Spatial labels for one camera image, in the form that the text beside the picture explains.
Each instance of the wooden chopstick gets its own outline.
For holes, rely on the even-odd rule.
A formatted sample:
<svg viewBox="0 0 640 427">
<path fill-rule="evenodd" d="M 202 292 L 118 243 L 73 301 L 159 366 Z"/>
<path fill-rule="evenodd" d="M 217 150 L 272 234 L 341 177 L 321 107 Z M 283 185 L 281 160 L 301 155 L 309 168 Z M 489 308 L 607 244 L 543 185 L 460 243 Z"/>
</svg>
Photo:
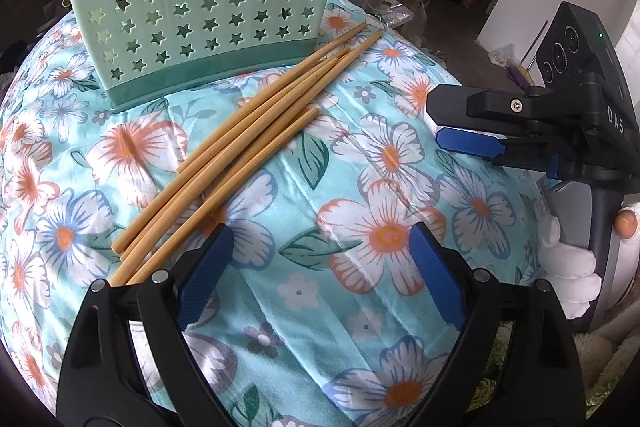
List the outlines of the wooden chopstick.
<svg viewBox="0 0 640 427">
<path fill-rule="evenodd" d="M 224 203 L 242 184 L 244 184 L 261 165 L 263 165 L 272 155 L 286 145 L 293 137 L 303 130 L 309 123 L 315 120 L 319 111 L 315 107 L 310 107 L 297 120 L 291 123 L 286 130 L 277 133 L 276 124 L 272 124 L 257 140 L 255 149 L 260 152 L 239 168 L 232 168 L 231 176 L 226 176 L 227 181 L 204 201 L 204 203 L 191 214 L 189 219 L 143 264 L 142 268 L 135 273 L 127 284 L 137 284 L 149 277 L 156 269 L 167 261 L 175 248 L 179 247 L 185 239 L 191 235 L 193 230 L 202 222 L 204 217 L 211 214 L 222 203 Z"/>
<path fill-rule="evenodd" d="M 252 123 L 260 118 L 261 115 L 269 110 L 269 108 L 273 107 L 273 105 L 275 105 L 279 100 L 286 96 L 286 94 L 295 87 L 292 85 L 293 82 L 305 81 L 313 74 L 317 73 L 320 68 L 326 66 L 328 60 L 340 59 L 344 54 L 346 54 L 346 52 L 347 50 L 342 50 L 335 54 L 334 57 L 327 58 L 319 64 L 314 65 L 309 71 L 307 71 L 299 78 L 294 80 L 290 79 L 288 84 L 286 84 L 284 87 L 281 87 L 280 90 L 274 93 L 274 95 L 269 99 L 265 100 L 264 103 L 261 103 L 254 111 L 248 113 L 242 121 L 239 121 L 237 124 L 235 124 L 235 126 L 231 130 L 229 130 L 229 132 L 222 134 L 217 140 L 215 140 L 215 142 L 210 145 L 210 147 L 207 147 L 205 150 L 203 150 L 200 156 L 192 160 L 191 164 L 187 168 L 183 169 L 182 171 L 178 170 L 178 175 L 173 180 L 171 180 L 171 182 L 169 182 L 169 184 L 145 208 L 142 209 L 142 211 L 134 218 L 133 221 L 131 221 L 131 223 L 129 223 L 127 228 L 120 234 L 120 236 L 115 239 L 115 241 L 111 245 L 111 250 L 113 250 L 115 253 L 122 253 L 123 251 L 126 251 L 130 247 L 133 240 L 135 240 L 135 238 L 144 230 L 146 225 L 148 225 L 148 223 L 152 219 L 154 219 L 155 216 L 162 213 L 162 211 L 167 206 L 167 203 L 171 200 L 174 194 L 178 193 L 178 191 L 184 185 L 186 185 L 190 179 L 196 176 L 198 172 L 216 154 L 221 152 L 229 143 L 231 143 L 233 139 L 238 137 L 239 134 L 245 131 Z M 271 86 L 279 83 L 281 79 L 282 76 L 278 80 L 276 80 L 276 82 L 271 84 Z M 268 86 L 266 89 L 262 90 L 260 93 L 258 93 L 257 96 L 253 97 L 249 102 L 238 109 L 238 111 L 227 118 L 227 120 L 222 123 L 221 127 L 226 126 L 226 122 L 233 118 L 235 114 L 245 112 L 244 108 L 254 104 L 254 101 L 258 97 L 261 97 L 263 93 L 267 92 L 271 86 Z M 211 136 L 213 136 L 214 134 L 219 134 L 218 130 L 214 131 L 206 141 L 209 141 Z M 193 157 L 196 151 L 191 153 L 190 158 Z"/>
<path fill-rule="evenodd" d="M 325 73 L 333 70 L 334 66 L 339 63 L 338 58 L 329 58 L 322 63 L 322 66 L 318 71 L 308 78 L 302 80 L 296 80 L 294 87 L 289 90 L 280 100 L 278 100 L 272 107 L 270 107 L 258 120 L 254 121 L 244 132 L 240 134 L 233 142 L 231 142 L 225 149 L 213 158 L 202 170 L 200 170 L 195 179 L 189 182 L 188 187 L 182 190 L 177 199 L 168 208 L 162 209 L 159 212 L 158 219 L 155 220 L 153 225 L 143 229 L 141 238 L 132 248 L 127 258 L 122 261 L 116 272 L 111 276 L 110 283 L 112 286 L 122 285 L 133 275 L 140 262 L 144 259 L 145 255 L 153 248 L 153 246 L 160 240 L 160 238 L 166 233 L 166 231 L 175 222 L 175 219 L 183 213 L 195 198 L 207 188 L 207 186 L 215 180 L 215 178 L 222 173 L 222 171 L 238 156 L 242 150 L 249 146 L 249 144 L 257 138 L 262 131 L 264 131 L 277 117 L 279 117 L 285 110 L 289 108 L 293 103 L 296 103 L 300 98 L 307 100 L 306 105 L 315 94 L 310 95 L 313 92 L 313 85 L 322 78 Z M 186 171 L 178 176 L 182 176 L 185 180 Z M 167 190 L 172 187 L 174 182 L 167 185 Z M 158 197 L 154 198 L 151 202 L 153 204 Z"/>
<path fill-rule="evenodd" d="M 217 142 L 225 133 L 232 130 L 238 123 L 240 123 L 249 113 L 257 109 L 266 100 L 269 100 L 274 94 L 281 90 L 284 86 L 295 80 L 301 73 L 304 73 L 310 66 L 315 64 L 318 60 L 323 58 L 327 53 L 336 49 L 338 46 L 344 44 L 352 37 L 356 36 L 361 31 L 367 28 L 366 23 L 360 23 L 352 30 L 346 32 L 344 35 L 324 45 L 318 51 L 309 55 L 298 65 L 291 68 L 284 73 L 276 82 L 267 87 L 267 89 L 261 91 L 256 97 L 252 98 L 241 109 L 233 113 L 227 118 L 209 137 L 204 140 L 200 145 L 194 149 L 194 151 L 187 157 L 187 159 L 178 166 L 178 172 L 184 171 L 193 161 L 204 153 L 212 144 Z"/>
</svg>

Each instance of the camera lens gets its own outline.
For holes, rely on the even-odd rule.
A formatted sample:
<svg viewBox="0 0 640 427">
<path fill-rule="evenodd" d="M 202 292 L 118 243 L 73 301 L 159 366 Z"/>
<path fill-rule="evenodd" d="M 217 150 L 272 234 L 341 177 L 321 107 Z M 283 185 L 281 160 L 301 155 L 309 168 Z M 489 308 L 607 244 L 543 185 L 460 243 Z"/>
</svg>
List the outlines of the camera lens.
<svg viewBox="0 0 640 427">
<path fill-rule="evenodd" d="M 578 33 L 575 28 L 567 26 L 564 30 L 564 36 L 566 37 L 566 45 L 569 48 L 569 51 L 577 53 L 578 48 L 580 47 L 580 39 L 578 38 Z"/>
<path fill-rule="evenodd" d="M 551 55 L 556 70 L 558 73 L 563 73 L 564 70 L 566 70 L 566 54 L 564 53 L 564 48 L 560 42 L 556 42 L 556 44 L 551 48 Z"/>
<path fill-rule="evenodd" d="M 554 81 L 554 70 L 548 62 L 542 64 L 542 78 L 547 84 L 551 84 Z"/>
</svg>

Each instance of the silver screw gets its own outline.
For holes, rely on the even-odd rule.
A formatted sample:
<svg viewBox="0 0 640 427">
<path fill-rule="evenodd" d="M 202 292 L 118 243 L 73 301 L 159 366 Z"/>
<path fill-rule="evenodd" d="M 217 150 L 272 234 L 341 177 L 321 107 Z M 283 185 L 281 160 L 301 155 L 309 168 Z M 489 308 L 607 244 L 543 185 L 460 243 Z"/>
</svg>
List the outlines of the silver screw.
<svg viewBox="0 0 640 427">
<path fill-rule="evenodd" d="M 536 288 L 543 293 L 547 293 L 551 291 L 551 283 L 546 279 L 538 279 L 536 280 Z"/>
<path fill-rule="evenodd" d="M 164 282 L 167 279 L 169 279 L 169 272 L 167 272 L 167 270 L 158 270 L 151 274 L 151 280 L 156 284 Z"/>
<path fill-rule="evenodd" d="M 484 268 L 476 268 L 474 270 L 474 279 L 478 282 L 488 282 L 491 279 L 491 274 Z"/>
<path fill-rule="evenodd" d="M 102 290 L 102 288 L 104 288 L 104 286 L 105 286 L 104 279 L 96 279 L 91 283 L 90 288 L 92 292 L 98 293 L 100 290 Z"/>
<path fill-rule="evenodd" d="M 511 100 L 511 110 L 513 112 L 521 112 L 522 111 L 522 102 L 517 98 Z"/>
</svg>

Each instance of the turquoise fabric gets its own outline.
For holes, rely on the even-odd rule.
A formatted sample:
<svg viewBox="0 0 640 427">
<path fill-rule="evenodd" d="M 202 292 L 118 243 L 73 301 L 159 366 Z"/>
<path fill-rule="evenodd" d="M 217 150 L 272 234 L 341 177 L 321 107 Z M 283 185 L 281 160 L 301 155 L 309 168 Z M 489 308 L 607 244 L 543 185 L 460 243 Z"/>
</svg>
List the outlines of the turquoise fabric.
<svg viewBox="0 0 640 427">
<path fill-rule="evenodd" d="M 328 0 L 321 40 L 361 21 L 380 24 Z M 0 331 L 51 410 L 84 293 L 118 266 L 113 239 L 285 70 L 111 114 L 73 14 L 22 65 L 0 113 Z M 533 277 L 540 192 L 526 172 L 436 147 L 425 103 L 443 82 L 456 80 L 385 31 L 316 100 L 322 116 L 184 245 L 219 221 L 234 230 L 232 266 L 185 338 L 238 425 L 383 427 L 426 395 L 458 332 L 410 259 L 416 221 L 472 267 Z M 170 407 L 140 325 L 132 331 L 154 399 Z"/>
</svg>

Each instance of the blue gripper pad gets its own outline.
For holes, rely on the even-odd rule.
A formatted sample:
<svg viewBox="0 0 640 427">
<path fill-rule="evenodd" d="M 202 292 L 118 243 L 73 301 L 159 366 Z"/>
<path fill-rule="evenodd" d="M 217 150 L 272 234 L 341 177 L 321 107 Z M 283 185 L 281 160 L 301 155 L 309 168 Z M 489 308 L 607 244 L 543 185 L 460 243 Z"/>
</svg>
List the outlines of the blue gripper pad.
<svg viewBox="0 0 640 427">
<path fill-rule="evenodd" d="M 438 251 L 442 248 L 423 223 L 411 228 L 409 252 L 445 322 L 460 330 L 466 322 L 464 293 Z"/>
<path fill-rule="evenodd" d="M 220 227 L 217 237 L 213 241 L 207 240 L 202 248 L 206 248 L 206 251 L 178 291 L 179 306 L 175 320 L 180 331 L 198 321 L 226 265 L 231 261 L 234 252 L 233 230 Z"/>
<path fill-rule="evenodd" d="M 504 154 L 504 145 L 494 136 L 444 127 L 436 134 L 436 143 L 442 149 L 482 158 L 495 158 Z"/>
</svg>

